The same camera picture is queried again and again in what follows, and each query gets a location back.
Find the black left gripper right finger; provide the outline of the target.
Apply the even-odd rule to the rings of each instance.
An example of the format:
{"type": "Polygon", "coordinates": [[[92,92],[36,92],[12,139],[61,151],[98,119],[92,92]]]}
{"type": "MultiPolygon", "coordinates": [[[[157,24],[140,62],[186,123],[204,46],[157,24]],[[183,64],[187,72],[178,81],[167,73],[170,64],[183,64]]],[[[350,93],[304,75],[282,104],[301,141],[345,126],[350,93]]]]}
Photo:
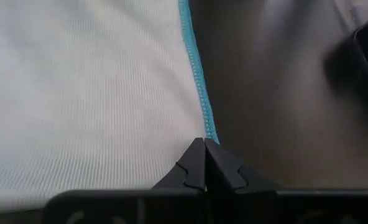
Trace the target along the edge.
{"type": "Polygon", "coordinates": [[[206,184],[211,191],[262,192],[280,188],[214,140],[206,138],[205,146],[206,184]]]}

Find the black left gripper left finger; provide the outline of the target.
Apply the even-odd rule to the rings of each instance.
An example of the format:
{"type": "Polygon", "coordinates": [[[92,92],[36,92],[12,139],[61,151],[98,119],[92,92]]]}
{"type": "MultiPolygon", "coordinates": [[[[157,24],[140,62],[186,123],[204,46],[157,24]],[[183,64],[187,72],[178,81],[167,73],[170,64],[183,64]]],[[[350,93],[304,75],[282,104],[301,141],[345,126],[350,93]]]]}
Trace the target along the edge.
{"type": "Polygon", "coordinates": [[[203,138],[195,138],[173,168],[154,186],[161,188],[188,188],[204,190],[206,146],[203,138]]]}

